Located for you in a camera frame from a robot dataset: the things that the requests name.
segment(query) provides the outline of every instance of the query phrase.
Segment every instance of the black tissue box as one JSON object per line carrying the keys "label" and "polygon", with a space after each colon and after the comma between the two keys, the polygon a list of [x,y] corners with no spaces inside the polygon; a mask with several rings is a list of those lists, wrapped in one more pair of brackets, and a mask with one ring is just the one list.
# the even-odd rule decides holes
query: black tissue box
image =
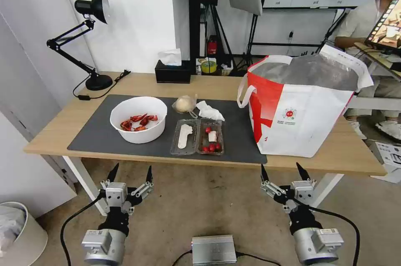
{"label": "black tissue box", "polygon": [[155,73],[157,83],[190,83],[190,61],[182,61],[181,66],[169,66],[159,60]]}

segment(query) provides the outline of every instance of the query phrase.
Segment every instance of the plastic bag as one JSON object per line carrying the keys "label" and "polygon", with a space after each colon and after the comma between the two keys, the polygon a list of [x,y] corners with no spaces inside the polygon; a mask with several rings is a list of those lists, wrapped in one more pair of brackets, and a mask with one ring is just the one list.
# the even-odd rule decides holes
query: plastic bag
{"label": "plastic bag", "polygon": [[198,95],[195,95],[195,98],[192,98],[188,95],[181,96],[178,98],[172,105],[173,109],[180,113],[188,112],[193,118],[197,118],[198,116],[193,112],[196,106],[196,100],[198,99]]}
{"label": "plastic bag", "polygon": [[257,76],[280,84],[320,86],[339,91],[355,91],[356,72],[322,55],[299,56],[289,64],[272,62],[253,71]]}
{"label": "plastic bag", "polygon": [[0,257],[13,244],[25,225],[25,212],[0,205]]}

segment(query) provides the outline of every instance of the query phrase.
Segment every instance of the man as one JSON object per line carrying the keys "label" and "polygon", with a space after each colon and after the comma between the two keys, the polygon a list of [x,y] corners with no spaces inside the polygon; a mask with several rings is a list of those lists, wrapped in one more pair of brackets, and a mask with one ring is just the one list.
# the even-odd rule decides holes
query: man
{"label": "man", "polygon": [[[359,6],[352,10],[340,26],[335,45],[345,49],[348,54],[355,55],[359,50],[354,43],[363,43],[377,21],[380,19],[384,11],[392,0],[373,0],[365,5]],[[401,83],[393,78],[374,78],[374,85],[362,89],[359,93],[361,97],[387,97],[401,98]],[[382,111],[386,120],[376,124],[376,127],[386,135],[401,142],[401,125],[398,123],[398,115],[400,111]],[[351,126],[361,139],[366,136],[361,132],[358,116],[371,115],[369,109],[348,109],[345,117],[350,121]]]}

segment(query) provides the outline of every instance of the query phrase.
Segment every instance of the white sneaker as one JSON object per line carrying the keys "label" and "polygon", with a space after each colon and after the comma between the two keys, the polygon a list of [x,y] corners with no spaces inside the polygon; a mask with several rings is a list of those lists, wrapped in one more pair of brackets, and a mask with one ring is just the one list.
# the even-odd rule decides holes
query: white sneaker
{"label": "white sneaker", "polygon": [[360,124],[358,121],[350,121],[347,120],[348,123],[350,123],[351,127],[355,130],[356,134],[361,138],[361,139],[367,139],[367,137],[361,132],[360,130]]}
{"label": "white sneaker", "polygon": [[384,132],[386,135],[401,142],[401,125],[396,121],[385,120],[376,124],[377,129]]}

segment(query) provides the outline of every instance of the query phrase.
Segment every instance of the white cardboard box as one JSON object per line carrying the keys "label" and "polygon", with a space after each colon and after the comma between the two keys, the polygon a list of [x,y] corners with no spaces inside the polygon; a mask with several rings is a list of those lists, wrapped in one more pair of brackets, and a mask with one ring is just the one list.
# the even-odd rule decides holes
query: white cardboard box
{"label": "white cardboard box", "polygon": [[392,183],[401,181],[401,147],[374,142],[369,149],[373,152],[379,162],[387,171],[385,176],[371,176]]}

